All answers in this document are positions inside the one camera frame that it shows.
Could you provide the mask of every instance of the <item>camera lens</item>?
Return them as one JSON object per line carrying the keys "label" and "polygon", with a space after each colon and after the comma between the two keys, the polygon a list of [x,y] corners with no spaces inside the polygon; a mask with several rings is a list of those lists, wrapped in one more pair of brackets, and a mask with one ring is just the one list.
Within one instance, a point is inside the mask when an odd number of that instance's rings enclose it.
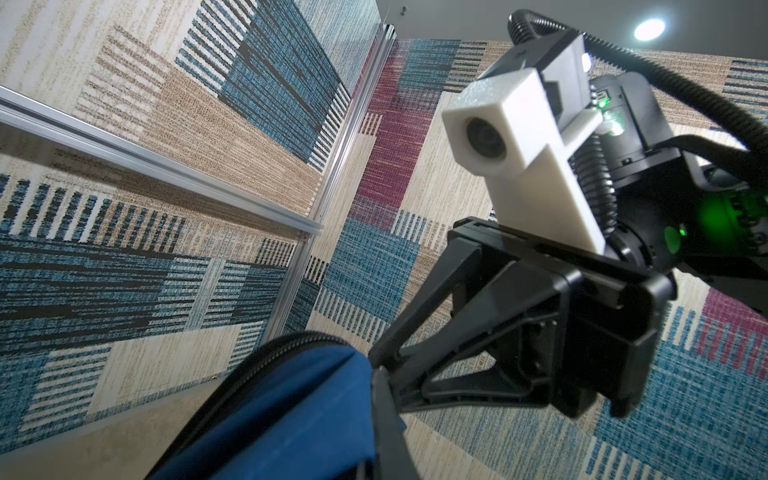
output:
{"label": "camera lens", "polygon": [[481,118],[473,118],[469,121],[467,138],[472,148],[483,157],[498,158],[507,151],[502,136],[491,124]]}

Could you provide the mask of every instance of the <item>zipper teeth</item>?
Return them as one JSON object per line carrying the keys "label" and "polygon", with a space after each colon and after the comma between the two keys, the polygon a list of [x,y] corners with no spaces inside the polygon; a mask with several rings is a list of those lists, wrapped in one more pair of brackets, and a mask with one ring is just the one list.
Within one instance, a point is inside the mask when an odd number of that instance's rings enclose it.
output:
{"label": "zipper teeth", "polygon": [[336,343],[341,346],[348,346],[349,344],[345,342],[344,340],[341,340],[340,338],[332,335],[326,335],[326,334],[317,334],[317,335],[311,335],[311,336],[305,336],[303,338],[295,339],[291,342],[288,342],[286,345],[280,347],[279,350],[277,350],[275,353],[267,357],[264,361],[259,363],[257,366],[254,366],[249,372],[248,375],[246,375],[243,379],[241,379],[232,389],[231,391],[237,391],[240,387],[245,385],[246,382],[251,380],[258,372],[264,370],[266,367],[271,365],[273,362],[278,360],[281,356],[288,353],[290,350],[295,349],[298,346],[305,345],[307,343],[314,343],[314,342],[332,342]]}

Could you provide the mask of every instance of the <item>carpet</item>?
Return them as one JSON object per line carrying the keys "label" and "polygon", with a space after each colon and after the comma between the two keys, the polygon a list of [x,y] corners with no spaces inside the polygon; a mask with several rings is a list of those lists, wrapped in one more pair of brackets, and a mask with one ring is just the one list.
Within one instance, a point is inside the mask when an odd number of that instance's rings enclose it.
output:
{"label": "carpet", "polygon": [[[3,2],[0,84],[306,215],[379,23],[372,0]],[[0,452],[230,371],[297,238],[0,127]]]}
{"label": "carpet", "polygon": [[[452,223],[492,217],[482,180],[453,161],[439,114],[509,46],[396,42],[313,251],[292,329],[334,333],[367,351],[413,298]],[[765,118],[759,99],[768,63],[642,54]],[[592,74],[609,71],[598,64]],[[659,99],[677,133],[738,144],[695,111]],[[551,408],[406,415],[424,478],[765,478],[768,323],[692,276],[676,278],[680,297],[667,309],[644,402],[629,418],[611,418],[602,400],[577,421]],[[413,340],[440,328],[449,311],[448,300]],[[489,361],[478,356],[455,371]]]}

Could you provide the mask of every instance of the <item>white light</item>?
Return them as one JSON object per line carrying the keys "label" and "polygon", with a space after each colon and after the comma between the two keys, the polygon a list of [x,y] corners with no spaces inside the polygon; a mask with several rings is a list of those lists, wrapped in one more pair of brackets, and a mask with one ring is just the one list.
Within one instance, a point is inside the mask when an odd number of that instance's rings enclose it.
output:
{"label": "white light", "polygon": [[588,53],[581,56],[581,67],[584,69],[584,73],[587,73],[592,68],[592,59],[589,58]]}
{"label": "white light", "polygon": [[634,29],[634,37],[637,40],[648,41],[661,35],[664,31],[664,22],[655,18],[646,20]]}

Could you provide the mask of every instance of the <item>white camera housing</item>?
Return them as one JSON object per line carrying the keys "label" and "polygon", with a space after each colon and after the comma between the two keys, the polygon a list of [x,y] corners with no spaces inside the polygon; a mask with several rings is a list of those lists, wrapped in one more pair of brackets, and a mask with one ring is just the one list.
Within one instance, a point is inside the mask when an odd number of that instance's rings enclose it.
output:
{"label": "white camera housing", "polygon": [[[485,157],[469,143],[474,118],[496,129],[502,155]],[[602,122],[599,110],[584,109],[561,134],[538,72],[523,68],[472,82],[442,120],[456,162],[485,178],[499,224],[603,254],[605,239],[568,165]]]}

